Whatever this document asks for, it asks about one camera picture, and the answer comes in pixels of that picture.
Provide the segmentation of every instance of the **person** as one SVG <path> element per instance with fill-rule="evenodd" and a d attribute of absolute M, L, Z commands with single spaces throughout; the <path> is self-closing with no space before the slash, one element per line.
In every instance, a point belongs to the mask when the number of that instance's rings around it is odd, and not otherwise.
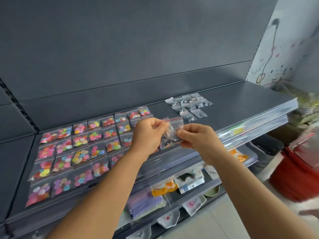
<path fill-rule="evenodd" d="M 156 118 L 139 121 L 128 152 L 47 239 L 112 238 L 138 170 L 157 149 L 167 128 L 167 122 Z M 251 238 L 317 238 L 303 220 L 234 159 L 211 127 L 187 124 L 177 135 L 184 139 L 182 147 L 193 148 L 217 170 Z"/>

